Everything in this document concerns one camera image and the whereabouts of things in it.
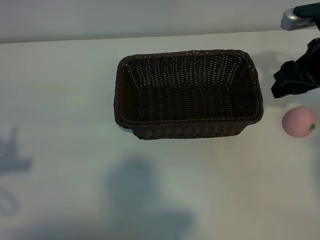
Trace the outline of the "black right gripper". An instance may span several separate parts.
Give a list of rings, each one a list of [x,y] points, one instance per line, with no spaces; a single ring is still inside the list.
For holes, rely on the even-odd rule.
[[[300,95],[320,87],[320,50],[308,49],[296,61],[287,61],[274,75],[274,98]]]

